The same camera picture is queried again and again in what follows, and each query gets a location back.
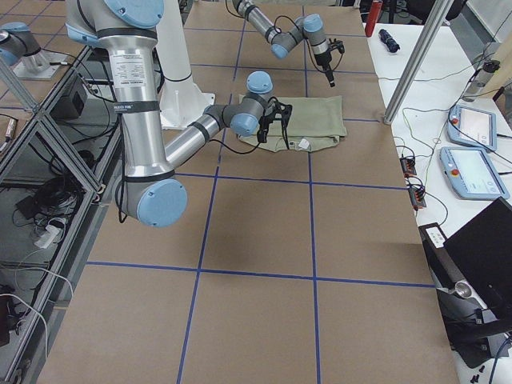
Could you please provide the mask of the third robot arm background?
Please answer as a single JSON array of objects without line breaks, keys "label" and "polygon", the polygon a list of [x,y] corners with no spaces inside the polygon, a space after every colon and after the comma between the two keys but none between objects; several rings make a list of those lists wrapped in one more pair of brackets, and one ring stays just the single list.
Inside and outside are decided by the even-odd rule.
[{"label": "third robot arm background", "polygon": [[25,80],[49,80],[67,64],[67,54],[44,51],[24,22],[1,25],[1,58]]}]

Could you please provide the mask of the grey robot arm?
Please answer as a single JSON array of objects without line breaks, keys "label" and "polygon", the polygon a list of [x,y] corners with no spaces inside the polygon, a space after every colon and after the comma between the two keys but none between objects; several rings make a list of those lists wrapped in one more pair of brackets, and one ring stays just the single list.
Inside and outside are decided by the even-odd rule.
[{"label": "grey robot arm", "polygon": [[310,14],[292,20],[291,29],[286,31],[277,27],[279,17],[272,22],[253,1],[232,1],[232,3],[238,16],[247,20],[270,44],[276,58],[285,58],[296,46],[305,41],[313,56],[314,67],[326,76],[330,87],[335,87],[331,53],[337,50],[342,58],[345,48],[341,40],[327,38],[323,20],[319,14]]},{"label": "grey robot arm", "polygon": [[117,192],[120,214],[152,227],[175,223],[186,209],[187,192],[175,179],[187,162],[224,128],[249,136],[264,130],[279,112],[268,73],[246,80],[235,105],[212,105],[178,136],[164,143],[153,51],[166,34],[164,1],[68,1],[68,35],[107,50],[114,82],[114,112],[121,119],[124,165]]}]

